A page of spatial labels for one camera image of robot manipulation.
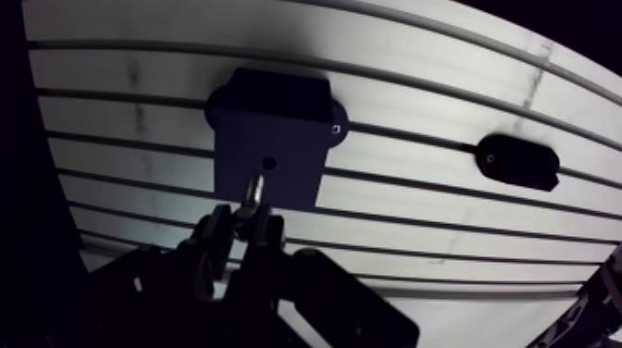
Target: dark background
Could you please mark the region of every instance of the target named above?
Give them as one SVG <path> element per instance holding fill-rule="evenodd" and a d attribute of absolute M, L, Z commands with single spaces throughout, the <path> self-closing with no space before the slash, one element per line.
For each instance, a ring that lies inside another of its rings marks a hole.
<path fill-rule="evenodd" d="M 622 1 L 463 0 L 546 36 L 622 76 Z"/>

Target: screw hole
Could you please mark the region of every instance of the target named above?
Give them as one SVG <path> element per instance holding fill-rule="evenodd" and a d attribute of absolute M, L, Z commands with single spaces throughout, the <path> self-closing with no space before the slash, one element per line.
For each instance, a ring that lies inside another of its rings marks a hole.
<path fill-rule="evenodd" d="M 274 158 L 267 156 L 261 161 L 261 165 L 265 170 L 272 170 L 277 167 L 277 161 Z"/>

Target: white slatwall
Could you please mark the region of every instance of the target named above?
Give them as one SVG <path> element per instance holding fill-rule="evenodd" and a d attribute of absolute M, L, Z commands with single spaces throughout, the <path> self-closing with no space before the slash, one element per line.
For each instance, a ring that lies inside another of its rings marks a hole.
<path fill-rule="evenodd" d="M 432 0 L 365 2 L 491 37 L 622 94 L 622 80 L 615 74 L 540 35 L 472 8 Z M 30 40 L 158 40 L 329 58 L 481 93 L 622 143 L 622 107 L 513 58 L 388 20 L 268 0 L 31 0 L 23 7 Z M 31 66 L 40 88 L 196 100 L 205 100 L 239 66 L 308 73 L 308 69 L 217 56 L 104 50 L 31 51 Z M 435 93 L 322 73 L 351 121 L 470 144 L 492 132 L 504 132 L 552 146 L 564 168 L 622 183 L 622 154 L 577 135 Z M 49 131 L 213 149 L 213 133 L 201 110 L 45 96 L 39 104 Z M 208 197 L 214 190 L 209 158 L 57 136 L 49 144 L 58 168 L 205 193 L 187 196 L 60 175 L 68 200 L 79 205 L 71 213 L 80 229 L 174 247 L 190 233 L 180 225 L 195 223 L 218 204 Z M 277 211 L 285 216 L 287 236 L 294 239 L 288 243 L 289 252 L 306 242 L 339 243 L 346 248 L 320 249 L 351 272 L 395 278 L 362 278 L 370 286 L 432 292 L 574 291 L 616 247 L 598 241 L 622 241 L 622 190 L 567 175 L 559 176 L 560 184 L 552 193 L 513 187 L 481 176 L 471 155 L 361 132 L 351 132 L 332 149 L 327 166 L 562 205 L 551 209 L 327 175 L 318 207 L 388 216 L 394 218 L 392 222 Z M 609 216 L 568 212 L 572 208 Z M 165 218 L 177 225 L 113 215 L 106 209 Z M 123 247 L 93 236 L 85 239 Z M 353 251 L 348 245 L 413 254 Z M 242 257 L 243 250 L 236 243 L 231 257 Z M 491 259 L 473 259 L 477 257 Z M 392 302 L 421 326 L 422 347 L 518 347 L 535 338 L 572 299 Z"/>

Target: groove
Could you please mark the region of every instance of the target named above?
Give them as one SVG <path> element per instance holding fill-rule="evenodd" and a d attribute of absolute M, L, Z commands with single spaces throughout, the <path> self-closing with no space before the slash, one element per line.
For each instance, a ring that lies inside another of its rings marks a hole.
<path fill-rule="evenodd" d="M 451 24 L 443 23 L 438 20 L 425 18 L 416 14 L 400 11 L 386 6 L 378 6 L 352 0 L 280 0 L 289 3 L 298 3 L 310 6 L 319 6 L 341 10 L 344 12 L 355 13 L 376 19 L 384 19 L 396 23 L 401 23 L 410 27 L 420 28 L 426 31 L 449 36 L 459 41 L 474 44 L 479 47 L 491 50 L 498 54 L 512 57 L 535 68 L 547 71 L 561 79 L 572 82 L 577 86 L 601 96 L 602 98 L 622 106 L 622 97 L 617 93 L 607 90 L 603 86 L 594 83 L 584 77 L 554 63 L 544 57 L 535 56 L 525 51 L 519 50 L 512 45 L 491 39 L 490 37 L 468 31 Z"/>
<path fill-rule="evenodd" d="M 65 139 L 72 140 L 78 142 L 87 142 L 87 143 L 98 143 L 103 145 L 113 145 L 113 146 L 123 146 L 128 148 L 135 148 L 140 150 L 149 150 L 149 151 L 158 151 L 171 153 L 176 155 L 192 155 L 202 158 L 214 158 L 214 152 L 209 150 L 200 150 L 200 149 L 192 149 L 188 147 L 181 146 L 172 146 L 172 145 L 163 145 L 156 143 L 146 143 L 139 141 L 129 141 L 129 140 L 118 140 L 112 138 L 98 137 L 92 135 L 80 135 L 73 133 L 64 133 L 58 131 L 48 131 L 48 136 L 57 138 L 57 139 Z M 614 220 L 622 220 L 622 216 L 612 213 L 606 213 L 581 207 L 575 207 L 570 205 L 560 205 L 557 203 L 550 203 L 544 201 L 538 201 L 529 198 L 516 197 L 507 194 L 500 193 L 489 193 L 484 191 L 478 191 L 473 189 L 466 189 L 462 187 L 456 187 L 452 185 L 445 185 L 439 183 L 425 182 L 420 180 L 411 180 L 411 179 L 400 179 L 395 177 L 389 177 L 386 175 L 380 174 L 371 174 L 365 173 L 355 170 L 349 169 L 341 169 L 341 168 L 328 168 L 324 169 L 325 175 L 330 175 L 333 177 L 346 178 L 351 180 L 363 180 L 370 182 L 377 182 L 395 186 L 407 187 L 410 189 L 419 189 L 426 191 L 434 191 L 439 193 L 450 193 L 450 194 L 458 194 L 467 197 L 475 197 L 488 199 L 498 202 L 507 202 L 517 205 L 527 205 L 527 206 L 535 206 L 538 208 L 552 209 L 558 211 L 564 211 L 568 213 L 581 214 L 591 217 L 597 218 L 609 218 Z"/>
<path fill-rule="evenodd" d="M 325 168 L 325 175 L 331 175 L 340 178 L 347 178 L 352 180 L 364 180 L 378 183 L 384 183 L 389 185 L 403 186 L 411 189 L 434 191 L 439 193 L 451 193 L 468 197 L 483 198 L 498 202 L 507 202 L 517 205 L 535 206 L 538 208 L 552 209 L 558 211 L 564 211 L 568 213 L 581 214 L 597 218 L 609 218 L 613 220 L 622 220 L 622 216 L 612 213 L 606 213 L 602 211 L 596 211 L 586 208 L 580 208 L 570 205 L 559 205 L 557 203 L 543 202 L 529 198 L 516 197 L 507 194 L 500 193 L 488 193 L 484 191 L 466 189 L 462 187 L 456 187 L 451 185 L 444 185 L 439 183 L 425 182 L 419 180 L 400 179 L 389 177 L 380 174 L 364 173 L 355 170 L 340 169 L 340 168 Z"/>
<path fill-rule="evenodd" d="M 622 190 L 622 183 L 615 182 L 613 180 L 597 177 L 595 175 L 591 175 L 588 173 L 583 173 L 578 170 L 570 169 L 570 168 L 559 168 L 559 174 L 566 175 L 568 177 L 572 177 L 579 180 L 590 181 L 593 183 L 597 183 L 599 185 L 608 186 L 612 189 Z"/>
<path fill-rule="evenodd" d="M 214 158 L 214 151 L 195 149 L 191 147 L 166 145 L 160 143 L 148 143 L 142 141 L 125 140 L 100 137 L 96 135 L 84 135 L 76 133 L 66 133 L 62 131 L 48 130 L 45 132 L 49 138 L 70 140 L 73 142 L 96 143 L 107 146 L 126 147 L 137 150 L 155 151 L 175 155 L 188 155 L 201 158 Z"/>
<path fill-rule="evenodd" d="M 104 213 L 112 216 L 133 218 L 140 221 L 153 222 L 172 227 L 178 227 L 188 230 L 194 229 L 194 224 L 188 222 L 182 222 L 177 220 L 171 220 L 161 217 L 149 217 L 142 214 L 129 213 L 117 209 L 103 208 L 95 205 L 87 205 L 78 202 L 68 202 L 69 206 L 75 206 L 81 209 L 87 209 L 99 213 Z M 429 258 L 442 258 L 448 260 L 461 260 L 461 261 L 480 261 L 480 262 L 496 262 L 496 263 L 512 263 L 512 264 L 525 264 L 525 265 L 566 265 L 566 266 L 599 266 L 599 262 L 589 261 L 565 261 L 565 260 L 539 260 L 539 259 L 521 259 L 521 258 L 509 258 L 509 257 L 495 257 L 495 256 L 473 256 L 473 255 L 452 255 L 443 253 L 428 253 L 417 252 L 410 250 L 397 250 L 389 248 L 379 248 L 371 246 L 344 244 L 337 242 L 322 242 L 312 241 L 301 238 L 285 238 L 285 242 L 292 244 L 299 244 L 304 246 L 330 248 L 339 250 L 348 250 L 360 253 L 381 254 L 381 255 L 393 255 L 393 256 L 406 256 L 406 257 L 429 257 Z"/>
<path fill-rule="evenodd" d="M 95 238 L 100 238 L 103 240 L 110 240 L 113 242 L 123 242 L 128 245 L 137 244 L 136 241 L 132 241 L 129 239 L 123 239 L 118 237 L 111 237 L 102 233 L 91 232 L 88 230 L 79 230 L 80 234 L 92 236 Z M 240 265 L 242 260 L 240 259 L 228 259 L 227 263 Z M 435 283 L 435 284 L 463 284 L 463 285 L 580 285 L 583 282 L 581 281 L 495 281 L 495 280 L 438 280 L 438 279 L 425 279 L 425 278 L 415 278 L 415 277 L 394 277 L 394 276 L 382 276 L 382 275 L 374 275 L 367 273 L 351 273 L 353 276 L 361 279 L 361 280 L 388 280 L 388 281 L 404 281 L 404 282 L 426 282 L 426 283 Z"/>
<path fill-rule="evenodd" d="M 622 143 L 618 143 L 590 130 L 582 129 L 573 124 L 557 118 L 544 115 L 540 112 L 529 110 L 521 106 L 489 97 L 480 93 L 474 93 L 461 88 L 456 88 L 435 81 L 428 81 L 413 76 L 395 73 L 392 71 L 369 68 L 356 64 L 344 63 L 325 58 L 312 56 L 299 56 L 274 51 L 254 48 L 233 47 L 225 45 L 210 45 L 197 43 L 170 43 L 160 41 L 128 41 L 128 40 L 57 40 L 29 42 L 30 49 L 49 50 L 131 50 L 165 53 L 182 53 L 208 56 L 227 56 L 242 59 L 268 61 L 274 63 L 295 65 L 307 68 L 317 68 L 333 71 L 341 74 L 358 76 L 361 78 L 384 81 L 404 87 L 416 88 L 422 91 L 438 93 L 449 97 L 461 99 L 470 103 L 487 106 L 503 112 L 531 119 L 562 131 L 575 134 L 579 137 L 600 143 L 622 152 Z"/>
<path fill-rule="evenodd" d="M 96 180 L 101 182 L 114 183 L 119 185 L 137 187 L 145 190 L 153 190 L 160 191 L 164 193 L 175 193 L 181 195 L 188 195 L 197 198 L 206 198 L 206 199 L 214 199 L 217 200 L 217 197 L 213 193 L 208 193 L 205 191 L 192 190 L 192 189 L 184 189 L 174 186 L 168 186 L 163 184 L 155 184 L 150 182 L 143 182 L 137 180 L 127 180 L 127 179 L 119 179 L 113 178 L 105 175 L 85 173 L 77 170 L 63 169 L 57 168 L 57 173 L 59 175 L 66 175 L 75 178 L 82 178 L 87 180 Z M 501 229 L 492 229 L 485 228 L 480 226 L 471 226 L 471 225 L 460 225 L 454 223 L 447 222 L 437 222 L 437 221 L 427 221 L 427 220 L 419 220 L 413 218 L 406 217 L 387 217 L 380 216 L 369 213 L 358 213 L 352 211 L 345 211 L 333 208 L 324 208 L 324 207 L 315 207 L 309 209 L 305 212 L 316 213 L 316 214 L 324 214 L 327 216 L 337 217 L 337 218 L 354 218 L 368 221 L 377 221 L 377 222 L 387 222 L 393 224 L 400 224 L 406 226 L 421 226 L 421 227 L 430 227 L 434 229 L 444 229 L 444 230 L 462 230 L 476 233 L 487 233 L 487 234 L 496 234 L 503 236 L 514 236 L 514 237 L 526 237 L 526 238 L 535 238 L 535 239 L 544 239 L 550 241 L 566 241 L 566 242 L 588 242 L 588 243 L 597 243 L 597 244 L 614 244 L 618 245 L 617 241 L 608 241 L 608 240 L 599 240 L 593 238 L 585 238 L 585 237 L 571 237 L 571 236 L 559 236 L 559 235 L 551 235 L 551 234 L 542 234 L 537 232 L 525 232 L 519 230 L 501 230 Z"/>
<path fill-rule="evenodd" d="M 181 101 L 170 102 L 168 101 L 168 99 L 177 100 L 180 98 L 166 98 L 166 97 L 144 95 L 144 94 L 72 91 L 72 90 L 58 90 L 58 89 L 38 89 L 37 91 L 38 91 L 38 94 L 42 96 L 104 100 L 104 101 L 109 101 L 109 102 L 127 102 L 127 103 L 134 103 L 134 104 L 135 103 L 151 104 L 151 105 L 160 105 L 160 106 L 184 107 L 184 108 L 192 108 L 192 109 L 203 108 L 204 106 L 204 103 L 199 100 L 182 99 Z M 350 129 L 352 131 L 357 131 L 357 132 L 361 132 L 361 133 L 365 133 L 369 135 L 382 136 L 382 137 L 387 137 L 387 138 L 402 140 L 402 141 L 408 141 L 408 142 L 413 142 L 413 143 L 423 143 L 423 144 L 430 145 L 430 146 L 437 146 L 437 147 L 445 148 L 448 150 L 460 151 L 460 152 L 464 152 L 468 154 L 473 154 L 475 152 L 475 149 L 477 148 L 476 145 L 471 145 L 468 143 L 460 143 L 460 142 L 455 142 L 455 141 L 448 140 L 448 139 L 437 138 L 437 137 L 433 137 L 433 136 L 429 136 L 425 134 L 414 133 L 411 131 L 395 130 L 395 129 L 390 129 L 390 128 L 386 128 L 382 126 L 376 126 L 376 125 L 360 123 L 360 122 L 351 122 Z M 53 131 L 51 131 L 50 134 L 53 134 L 51 136 L 56 135 L 56 137 L 59 137 L 59 138 L 62 137 L 66 139 L 69 139 L 69 136 L 71 136 L 73 137 L 73 140 L 77 140 L 77 141 L 80 141 L 78 137 L 81 137 L 81 135 L 78 135 L 78 134 L 69 135 L 69 133 L 53 132 Z M 84 137 L 82 139 L 85 142 L 105 144 L 105 138 L 92 137 L 91 140 L 87 140 L 87 138 Z M 135 142 L 134 145 L 127 145 L 127 146 L 128 147 L 139 146 L 138 143 L 139 142 Z M 178 147 L 178 150 L 180 151 L 177 153 L 179 153 L 180 155 L 184 155 L 181 149 L 185 150 L 186 148 Z M 150 145 L 149 145 L 149 148 L 145 147 L 145 150 L 158 151 L 154 147 L 151 147 Z M 209 154 L 209 150 L 197 150 L 197 151 L 205 151 L 202 154 L 196 153 L 197 156 L 204 156 L 205 158 L 213 157 L 213 154 L 211 155 Z M 614 189 L 622 190 L 622 183 L 615 182 L 613 180 L 608 180 L 608 179 L 601 178 L 601 177 L 597 177 L 595 175 L 584 173 L 584 172 L 574 170 L 571 168 L 560 168 L 559 174 L 563 174 L 568 177 L 572 177 L 572 178 L 576 178 L 580 180 L 590 181 L 590 182 L 608 186 Z"/>

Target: black oval mount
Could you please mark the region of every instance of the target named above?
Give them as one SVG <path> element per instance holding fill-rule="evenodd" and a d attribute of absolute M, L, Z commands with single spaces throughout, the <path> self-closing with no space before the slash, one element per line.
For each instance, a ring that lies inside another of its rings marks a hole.
<path fill-rule="evenodd" d="M 542 191 L 559 183 L 559 157 L 545 145 L 492 134 L 479 142 L 475 158 L 481 173 L 493 180 Z"/>

